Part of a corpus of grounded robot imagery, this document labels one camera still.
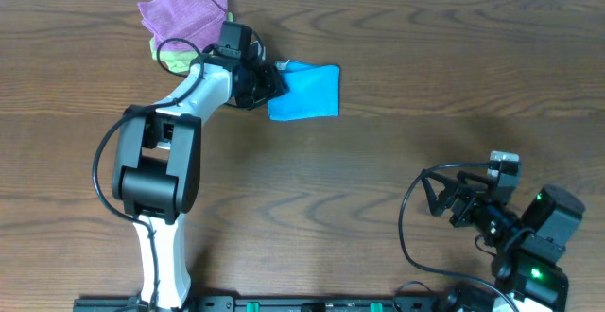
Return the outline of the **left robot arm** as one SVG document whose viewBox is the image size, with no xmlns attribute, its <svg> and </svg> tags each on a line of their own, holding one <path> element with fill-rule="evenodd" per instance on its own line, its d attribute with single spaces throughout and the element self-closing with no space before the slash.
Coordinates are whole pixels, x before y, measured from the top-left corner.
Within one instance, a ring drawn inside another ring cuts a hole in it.
<svg viewBox="0 0 605 312">
<path fill-rule="evenodd" d="M 139 311 L 179 311 L 191 288 L 185 264 L 186 216 L 198 196 L 201 131 L 214 111 L 235 102 L 253 110 L 287 87 L 275 65 L 210 57 L 150 109 L 124 112 L 112 195 L 138 235 L 143 265 Z"/>
</svg>

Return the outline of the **blue microfiber cloth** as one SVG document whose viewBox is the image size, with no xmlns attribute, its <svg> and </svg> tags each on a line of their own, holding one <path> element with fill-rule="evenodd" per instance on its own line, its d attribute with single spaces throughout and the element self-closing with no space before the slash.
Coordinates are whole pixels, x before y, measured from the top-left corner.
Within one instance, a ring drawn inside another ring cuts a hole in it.
<svg viewBox="0 0 605 312">
<path fill-rule="evenodd" d="M 301 61 L 276 61 L 288 92 L 268 102 L 273 121 L 294 121 L 339 116 L 340 68 Z"/>
</svg>

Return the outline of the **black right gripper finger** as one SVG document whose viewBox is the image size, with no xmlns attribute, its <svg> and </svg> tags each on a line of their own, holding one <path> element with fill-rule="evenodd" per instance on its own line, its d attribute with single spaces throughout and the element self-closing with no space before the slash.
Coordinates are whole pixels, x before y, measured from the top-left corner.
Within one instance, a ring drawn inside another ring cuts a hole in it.
<svg viewBox="0 0 605 312">
<path fill-rule="evenodd" d="M 494 188 L 494 180 L 467 171 L 459 171 L 457 180 L 464 189 L 487 192 Z"/>
<path fill-rule="evenodd" d="M 438 182 L 443 185 L 439 194 L 436 193 L 431 182 Z M 429 211 L 434 217 L 440 217 L 457 200 L 460 188 L 458 180 L 431 171 L 422 178 L 422 184 L 427 197 Z"/>
</svg>

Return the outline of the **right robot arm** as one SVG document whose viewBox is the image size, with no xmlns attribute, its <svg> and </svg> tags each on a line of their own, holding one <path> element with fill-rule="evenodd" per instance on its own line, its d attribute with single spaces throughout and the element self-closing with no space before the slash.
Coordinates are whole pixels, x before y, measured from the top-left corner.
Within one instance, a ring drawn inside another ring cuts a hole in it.
<svg viewBox="0 0 605 312">
<path fill-rule="evenodd" d="M 495 248 L 492 275 L 498 290 L 563 311 L 568 278 L 557 262 L 585 206 L 565 189 L 547 184 L 518 216 L 508 203 L 519 180 L 519 172 L 495 171 L 482 177 L 460 171 L 455 178 L 431 172 L 422 184 L 432 215 L 451 211 L 454 227 L 476 228 Z"/>
</svg>

